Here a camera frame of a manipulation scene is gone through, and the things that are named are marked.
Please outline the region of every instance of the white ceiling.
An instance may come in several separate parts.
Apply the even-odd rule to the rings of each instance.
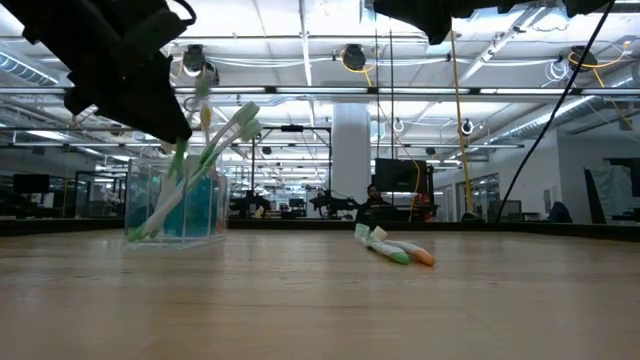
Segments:
[[[301,22],[298,0],[189,0],[196,13],[198,21],[191,26],[179,39],[167,47],[172,55],[179,56],[190,43],[201,43],[206,46],[208,56],[233,59],[291,59],[301,62],[303,60],[303,42],[299,38],[301,34]],[[340,61],[330,59],[332,53],[344,49],[347,43],[356,42],[363,46],[365,54],[369,58],[368,65],[373,65],[375,59],[376,23],[365,19],[360,22],[358,0],[305,0],[306,13],[304,19],[309,40],[309,54],[312,60],[311,77],[312,84],[320,85],[345,85],[366,86],[367,80],[364,74],[348,72]],[[182,17],[187,13],[175,2],[169,1],[172,10]],[[456,20],[454,28],[461,33],[457,41],[457,55],[459,58],[472,60],[491,44],[496,33],[505,32],[510,24],[519,16],[513,13],[501,17],[479,17],[474,21]],[[19,22],[0,6],[0,41],[11,50],[24,54],[46,67],[55,70],[66,71],[64,64],[56,61],[55,57],[43,45],[32,46],[15,37],[21,33],[22,26]],[[504,61],[529,61],[552,59],[573,45],[584,45],[595,28],[599,14],[578,16],[572,19],[568,27],[563,31],[541,32],[528,29],[525,33],[518,34],[507,45],[500,49],[489,65]],[[393,30],[395,37],[393,45],[394,61],[424,60],[427,58],[442,58],[446,55],[451,44],[443,43],[439,46],[429,46],[424,34],[417,29],[397,21],[390,21],[382,16],[377,19],[378,48],[383,52],[383,60],[391,59],[391,47],[388,35]],[[620,52],[617,48],[619,39],[624,36],[632,36],[640,33],[640,14],[612,14],[602,29],[598,41],[592,52],[601,62],[609,62],[616,59]],[[257,37],[254,39],[232,39],[232,37]],[[285,38],[269,39],[280,36]],[[338,36],[366,37],[360,39],[340,39]],[[603,77],[616,71],[620,67],[628,66],[640,53],[640,41],[633,40],[629,44],[630,54],[613,66],[601,70]],[[302,64],[282,68],[256,68],[240,67],[226,64],[218,64],[222,86],[232,85],[295,85],[306,86],[307,79]],[[547,83],[545,75],[546,64],[505,67],[483,66],[462,85],[472,87],[530,87],[536,88]],[[469,68],[468,64],[460,63],[459,71],[464,73]],[[179,62],[173,64],[172,72],[177,75]],[[453,67],[451,62],[436,62],[424,65],[411,66],[381,66],[379,73],[373,69],[369,72],[371,80],[375,83],[379,78],[381,86],[450,86],[453,80]],[[579,86],[597,86],[592,73],[580,75],[577,84]],[[16,80],[5,73],[0,73],[0,82],[5,86],[24,86],[24,82]],[[177,85],[192,86],[194,81],[186,75],[175,79]],[[227,98],[227,95],[217,95],[212,98]],[[390,102],[381,103],[383,111],[391,115]],[[416,122],[428,102],[397,102],[395,104],[394,117],[399,117],[406,122]],[[508,125],[511,121],[530,112],[539,103],[503,103],[503,102],[464,102],[462,116],[471,119],[476,125],[482,123],[481,131],[496,132]],[[376,109],[376,103],[371,102],[372,110]],[[223,106],[221,110],[231,117],[238,109],[237,106]],[[56,115],[69,117],[70,114],[62,108],[46,108]],[[306,100],[288,101],[275,107],[263,107],[258,118],[269,124],[308,124],[309,102]],[[332,107],[330,101],[317,101],[315,103],[316,122],[321,126],[330,126],[325,118],[331,118]],[[403,139],[409,142],[419,141],[443,141],[456,142],[456,127],[449,124],[450,120],[457,121],[456,106],[454,102],[442,102],[434,105],[425,114],[421,123],[412,126],[406,131]],[[294,135],[273,134],[275,140],[295,140]],[[423,153],[422,150],[411,150],[415,153]]]

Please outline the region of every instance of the ceiling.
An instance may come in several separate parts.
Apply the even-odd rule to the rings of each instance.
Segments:
[[[169,1],[170,8],[187,17],[186,11],[177,3]],[[220,86],[368,86],[364,73],[353,73],[340,62],[340,51],[347,44],[360,44],[368,58],[366,67],[372,85],[394,87],[450,87],[453,86],[453,62],[447,61],[452,44],[445,41],[441,45],[429,46],[424,33],[410,25],[390,20],[383,16],[372,18],[365,12],[360,18],[360,1],[357,0],[189,0],[198,14],[198,20],[180,38],[168,44],[164,51],[173,55],[172,81],[176,86],[194,86],[194,79],[180,71],[182,52],[189,44],[202,44],[205,53],[220,73]],[[301,21],[301,7],[304,9]],[[562,88],[567,77],[554,79],[550,74],[552,62],[560,54],[567,55],[571,46],[584,45],[600,19],[600,14],[577,16],[564,19],[553,12],[535,26],[523,26],[522,32],[509,30],[525,8],[518,7],[506,15],[497,15],[495,9],[485,9],[474,14],[470,20],[454,20],[454,30],[459,34],[456,41],[457,57],[460,60],[459,73],[465,80],[464,87],[520,87],[520,88]],[[31,45],[21,37],[21,24],[0,6],[0,46],[24,62],[32,64],[43,72],[61,75],[68,72],[63,63],[43,45]],[[303,41],[302,27],[306,29],[308,41]],[[504,34],[507,39],[501,41]],[[635,34],[640,33],[640,14],[611,14],[600,32],[592,53],[599,63],[619,61],[602,68],[600,74],[605,83],[611,74],[623,68],[630,68],[640,53],[640,41]],[[308,47],[308,73],[305,70],[304,50]],[[481,64],[474,63],[480,55],[491,54]],[[626,46],[626,53],[621,51]],[[376,49],[380,53],[379,68],[376,69]],[[554,70],[562,74],[564,65]],[[0,71],[2,86],[33,86],[28,82],[4,71]],[[598,87],[593,72],[582,74],[576,82],[578,87]],[[180,96],[179,101],[187,96]],[[71,114],[64,109],[60,97],[23,94],[13,96],[15,101],[35,107],[51,114],[55,120],[45,121],[44,116],[33,117],[25,126],[41,122],[56,127],[71,123]],[[277,99],[267,95],[242,95],[243,100],[264,102],[258,119],[266,125],[300,124],[311,125],[310,112],[313,106],[313,125],[331,126],[332,103],[346,101],[346,96],[298,96]],[[548,103],[554,103],[557,96],[529,97],[514,101],[492,101],[465,98],[461,103],[461,114],[476,125],[476,137],[481,139],[509,128],[510,124],[523,115]],[[212,95],[210,101],[226,117],[232,117],[239,106],[234,104],[235,95]],[[271,100],[277,105],[268,105]],[[375,98],[364,101],[376,120],[378,102]],[[457,139],[457,109],[452,97],[441,101],[421,101],[420,98],[399,99],[391,111],[391,102],[385,99],[379,103],[384,114],[398,118],[404,129],[400,132],[406,143],[455,144]],[[91,115],[82,126],[108,127],[111,122]],[[193,125],[197,126],[198,114],[194,114]],[[383,142],[389,142],[391,129],[387,124]],[[611,130],[606,136],[617,136]],[[23,139],[32,141],[27,134]],[[140,143],[145,140],[133,139],[131,133],[113,136],[108,132],[85,132],[74,134],[78,138],[96,142]],[[317,136],[305,132],[305,140],[316,141]],[[269,135],[270,141],[295,142],[302,138],[299,134],[281,133]],[[136,150],[139,155],[158,156],[154,148]],[[426,158],[424,149],[410,149],[415,156]],[[238,152],[226,153],[231,159],[240,156]],[[290,157],[292,149],[274,149],[271,157]],[[313,150],[299,149],[297,156],[322,157],[328,154],[326,148]],[[127,149],[125,154],[136,156]]]

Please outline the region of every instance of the black cable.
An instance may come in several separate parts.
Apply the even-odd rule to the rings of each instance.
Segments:
[[[573,87],[573,83],[576,81],[576,78],[578,77],[578,74],[580,73],[580,68],[582,67],[582,64],[584,63],[584,61],[586,60],[587,55],[589,54],[589,50],[591,50],[591,47],[593,46],[593,43],[595,42],[596,38],[598,37],[598,34],[600,33],[600,30],[602,29],[602,26],[604,25],[605,21],[607,20],[607,17],[609,16],[609,12],[611,12],[611,8],[613,8],[613,4],[614,3],[615,3],[615,0],[611,0],[609,2],[609,5],[607,5],[606,10],[602,14],[602,18],[600,19],[600,22],[598,22],[598,26],[596,26],[596,29],[594,30],[593,34],[591,35],[591,38],[589,39],[589,43],[587,44],[587,46],[585,47],[584,51],[582,52],[582,56],[580,56],[580,61],[578,61],[578,64],[576,65],[576,68],[573,71],[573,75],[571,76],[571,79],[569,79],[569,83],[567,84],[567,87],[564,89],[564,92],[562,93],[562,96],[560,96],[560,100],[558,100],[558,103],[556,104],[556,107],[551,112],[551,117],[549,118],[549,121],[547,121],[547,123],[545,124],[544,128],[542,128],[542,132],[540,132],[540,135],[538,135],[538,138],[533,143],[533,146],[531,147],[529,152],[527,152],[527,155],[524,157],[524,160],[522,160],[522,163],[518,167],[518,171],[516,171],[516,174],[513,176],[513,180],[511,180],[511,185],[509,185],[509,190],[507,190],[507,193],[504,196],[504,200],[502,200],[502,204],[500,205],[500,210],[498,210],[498,216],[496,217],[496,222],[497,223],[500,222],[500,217],[502,216],[502,211],[504,211],[504,207],[507,204],[507,200],[509,200],[509,195],[511,195],[511,191],[513,190],[513,187],[515,186],[516,181],[518,181],[518,177],[520,176],[520,173],[522,172],[522,169],[524,168],[524,166],[526,165],[527,161],[531,157],[531,154],[533,154],[533,152],[538,147],[538,144],[540,144],[540,141],[542,141],[542,138],[547,133],[547,130],[549,130],[549,128],[551,127],[551,123],[556,118],[556,114],[560,110],[560,107],[562,106],[562,103],[567,98],[567,95],[569,94],[569,91],[571,91],[571,88]]]
[[[191,16],[191,19],[182,20],[182,22],[187,26],[195,24],[196,20],[198,19],[198,16],[196,15],[196,12],[193,11],[193,8],[191,7],[191,5],[189,5],[189,3],[187,3],[185,0],[173,0],[173,1],[182,5],[182,7],[185,8],[185,10],[187,10],[187,12],[189,13],[189,16]]]
[[[391,131],[394,132],[395,128],[393,127],[393,119],[396,118],[396,114],[395,114],[395,84],[394,84],[394,80],[393,80],[393,29],[389,29],[389,51],[391,52]],[[393,148],[393,136],[391,136],[391,158],[395,159],[396,158],[396,152],[395,149]]]
[[[378,102],[378,145],[376,146],[376,159],[380,158],[380,59],[378,58],[378,13],[374,13],[374,24],[376,26],[376,101]]]

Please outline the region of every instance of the blue liquid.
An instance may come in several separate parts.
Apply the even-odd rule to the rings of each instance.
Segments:
[[[215,180],[209,176],[200,179],[187,195],[188,208],[185,209],[183,199],[167,215],[164,222],[165,234],[176,237],[206,237],[211,229],[210,234],[213,235],[216,229],[218,192]]]

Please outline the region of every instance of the desk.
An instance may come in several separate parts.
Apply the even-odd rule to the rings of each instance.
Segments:
[[[640,244],[517,233],[390,236],[431,251],[436,267],[385,261],[353,231],[231,231],[203,248],[125,254],[121,230],[5,238],[3,359],[640,353]]]

